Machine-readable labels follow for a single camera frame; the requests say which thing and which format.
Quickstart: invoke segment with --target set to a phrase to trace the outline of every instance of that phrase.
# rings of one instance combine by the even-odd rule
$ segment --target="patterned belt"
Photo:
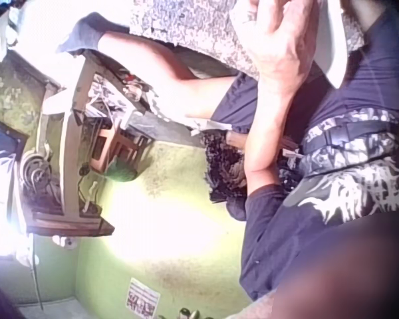
[[[310,154],[325,146],[341,147],[344,143],[351,142],[367,134],[378,134],[389,132],[396,134],[399,125],[390,122],[377,120],[367,120],[363,122],[343,123],[325,130],[323,134],[316,136],[309,142],[305,142],[303,147],[304,154]]]

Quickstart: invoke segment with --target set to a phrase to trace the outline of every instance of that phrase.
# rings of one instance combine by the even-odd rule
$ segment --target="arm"
[[[293,94],[275,94],[259,81],[257,110],[245,145],[244,170],[248,194],[279,184],[276,159]]]
[[[275,160],[291,101],[315,54],[318,0],[238,0],[232,22],[260,73],[257,110],[245,146],[248,194],[278,184]]]

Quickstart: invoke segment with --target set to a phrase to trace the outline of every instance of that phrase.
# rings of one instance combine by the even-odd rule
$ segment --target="gray sock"
[[[76,23],[69,38],[59,45],[57,52],[71,52],[79,49],[98,50],[98,43],[106,32],[129,33],[128,27],[116,25],[97,12],[89,14]]]

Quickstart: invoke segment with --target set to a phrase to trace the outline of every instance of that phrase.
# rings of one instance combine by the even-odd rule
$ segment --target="leg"
[[[361,108],[399,113],[399,34],[393,18],[379,1],[347,1],[346,10],[366,31],[367,45],[351,54],[343,86],[329,91],[309,128]]]
[[[199,79],[168,48],[134,35],[105,33],[98,49],[151,85],[184,116],[210,119],[234,77]]]
[[[91,13],[74,26],[57,51],[100,51],[153,86],[160,103],[166,104],[164,108],[170,113],[210,119],[234,77],[198,79],[171,50],[129,32],[98,13]]]

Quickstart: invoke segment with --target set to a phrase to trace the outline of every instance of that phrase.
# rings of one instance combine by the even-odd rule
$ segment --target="green painted wall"
[[[213,205],[204,150],[155,143],[129,183],[108,181],[104,216],[111,237],[83,239],[76,297],[101,319],[138,318],[125,307],[131,277],[162,294],[156,314],[233,314],[249,299],[238,284],[244,224]]]
[[[50,237],[35,237],[39,287],[43,301],[56,301],[75,295],[78,249],[67,251]],[[29,268],[16,260],[0,259],[0,288],[15,303],[37,302]]]

